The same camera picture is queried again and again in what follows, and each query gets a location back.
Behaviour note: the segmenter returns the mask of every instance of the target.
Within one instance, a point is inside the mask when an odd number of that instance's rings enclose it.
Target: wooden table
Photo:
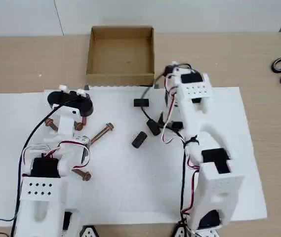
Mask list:
[[[0,92],[39,92],[87,82],[88,36],[0,38]],[[213,86],[239,86],[261,175],[268,219],[233,223],[223,237],[281,236],[281,85],[270,63],[280,33],[156,34],[155,68],[189,62]],[[168,237],[173,224],[97,226],[101,237]]]

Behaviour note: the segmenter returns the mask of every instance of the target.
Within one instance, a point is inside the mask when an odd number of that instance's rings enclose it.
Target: copper screw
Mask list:
[[[53,119],[51,119],[51,118],[47,118],[46,120],[45,120],[45,125],[48,127],[51,127],[52,128],[52,130],[54,130],[54,131],[58,131],[58,127],[53,123]]]
[[[114,126],[109,122],[106,124],[106,127],[102,129],[98,134],[96,134],[92,139],[91,139],[91,145],[99,140],[101,137],[105,135],[108,131],[112,131]]]
[[[92,175],[88,171],[84,172],[84,171],[82,171],[80,169],[73,169],[72,171],[74,173],[78,174],[79,176],[81,176],[83,181],[89,181],[91,179],[91,177],[92,177]]]
[[[83,129],[83,123],[75,121],[75,130],[76,131],[81,131],[82,129]]]

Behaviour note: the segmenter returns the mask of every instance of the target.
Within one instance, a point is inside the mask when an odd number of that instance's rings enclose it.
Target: white paper sheet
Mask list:
[[[180,141],[165,145],[160,137],[151,135],[146,118],[133,99],[143,92],[139,87],[93,87],[90,96],[94,113],[81,134],[95,135],[107,122],[115,129],[91,147],[92,173],[89,182],[76,174],[67,179],[77,196],[83,195],[84,224],[166,223],[179,220],[183,148]],[[164,107],[163,90],[150,94],[148,113],[155,119]],[[0,94],[0,217],[11,218],[14,212],[17,164],[21,149],[34,126],[49,112],[47,93]],[[244,162],[245,180],[233,220],[266,218],[267,211],[253,146],[239,89],[215,88],[210,119],[232,141]],[[139,148],[132,147],[133,138],[145,131],[148,138]],[[42,126],[33,142],[47,136]],[[202,134],[205,148],[217,144]],[[185,203],[190,200],[190,179],[187,171]],[[68,198],[74,202],[75,195]]]

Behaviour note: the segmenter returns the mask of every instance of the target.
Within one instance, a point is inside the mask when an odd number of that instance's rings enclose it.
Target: wire bundle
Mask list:
[[[18,210],[19,210],[19,206],[20,206],[20,195],[21,195],[21,186],[22,186],[22,185],[21,185],[21,184],[22,184],[22,182],[21,182],[21,177],[22,177],[22,175],[21,175],[22,162],[25,163],[25,158],[24,158],[25,151],[26,151],[29,147],[31,147],[31,145],[28,146],[28,143],[29,143],[30,139],[32,138],[32,136],[34,135],[34,133],[37,131],[37,129],[45,122],[45,120],[48,119],[48,118],[49,118],[52,114],[54,114],[57,110],[59,110],[62,106],[66,106],[67,104],[70,104],[70,103],[76,102],[76,101],[80,101],[80,100],[82,100],[82,98],[75,99],[75,100],[71,100],[71,101],[67,101],[67,102],[62,103],[62,104],[60,104],[59,106],[55,107],[48,115],[46,115],[46,116],[36,125],[36,127],[33,129],[33,131],[32,131],[32,132],[30,133],[30,135],[28,136],[28,138],[27,138],[27,140],[26,140],[26,142],[25,142],[25,144],[24,144],[24,147],[23,147],[23,149],[22,149],[22,152],[21,152],[21,155],[20,155],[20,159],[19,159],[19,162],[18,162],[17,194],[16,194],[16,205],[15,205],[14,217],[11,218],[11,219],[2,219],[2,218],[0,218],[0,221],[5,221],[5,222],[11,222],[11,221],[13,221],[11,233],[10,233],[10,235],[8,235],[8,234],[6,234],[6,233],[0,232],[0,235],[5,235],[6,237],[14,237],[14,232],[15,232],[15,227],[16,227],[16,220],[17,220],[17,214],[18,214]],[[72,144],[74,144],[75,142],[64,141],[64,142],[62,142],[62,143],[72,143]],[[87,149],[88,155],[89,155],[89,154],[90,154],[89,149],[88,149],[86,146],[84,146],[84,147]],[[51,154],[49,154],[49,155],[52,155],[52,154],[55,152],[55,151],[52,152],[49,147],[47,147],[47,148],[49,149],[49,150],[48,150],[48,153],[51,152]],[[84,167],[84,166],[86,166],[88,163],[89,163],[89,160],[88,160],[88,162],[87,162],[85,165],[83,165],[83,166],[75,166],[74,168]]]
[[[189,69],[192,69],[190,64],[178,64],[178,65],[174,65],[175,67],[182,67],[182,66],[186,66]],[[157,83],[157,81],[163,76],[165,75],[165,80],[164,80],[164,88],[165,88],[165,92],[167,94],[167,98],[171,99],[171,103],[169,105],[169,109],[168,109],[168,113],[167,113],[167,117],[166,117],[166,121],[163,124],[160,124],[157,122],[158,126],[160,128],[162,128],[162,133],[161,133],[161,140],[162,142],[164,142],[165,144],[169,144],[174,138],[179,138],[181,139],[182,143],[183,143],[183,148],[185,148],[190,142],[197,142],[199,144],[199,141],[197,140],[197,136],[194,138],[191,138],[189,141],[185,141],[183,139],[183,137],[181,136],[181,134],[177,131],[172,129],[170,126],[168,126],[168,123],[171,119],[171,115],[172,112],[174,110],[174,107],[177,107],[177,103],[176,103],[176,92],[177,92],[177,87],[176,86],[172,86],[171,88],[168,87],[168,80],[171,79],[174,74],[169,73],[162,73],[160,74],[155,80],[153,85],[155,85]],[[147,87],[144,91],[144,93],[142,94],[142,99],[145,97],[145,95],[148,93],[148,91],[150,90],[150,88],[152,87]],[[141,110],[143,111],[144,115],[148,118],[153,120],[144,110],[143,107],[141,107]],[[168,140],[165,140],[164,134],[165,134],[165,130],[169,129],[170,131],[174,132],[176,135],[171,137]],[[184,205],[184,189],[185,189],[185,173],[186,173],[186,165],[191,168],[194,169],[194,172],[192,174],[192,180],[191,180],[191,203],[188,207],[183,208]],[[194,205],[194,179],[195,179],[195,175],[199,172],[200,167],[197,165],[190,165],[190,159],[189,157],[186,156],[185,154],[185,150],[184,150],[184,154],[183,154],[183,163],[182,163],[182,186],[181,186],[181,200],[180,200],[180,216],[181,216],[181,220],[178,222],[178,227],[183,227],[184,228],[184,236],[187,237],[187,225],[186,225],[186,218],[184,217],[184,215],[189,215],[189,211],[193,208]],[[193,231],[190,231],[193,234],[200,236],[198,233],[194,233]]]

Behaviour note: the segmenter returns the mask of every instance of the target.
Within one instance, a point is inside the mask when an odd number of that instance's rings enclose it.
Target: cardboard box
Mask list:
[[[154,80],[151,26],[93,26],[87,60],[89,85],[151,85]]]

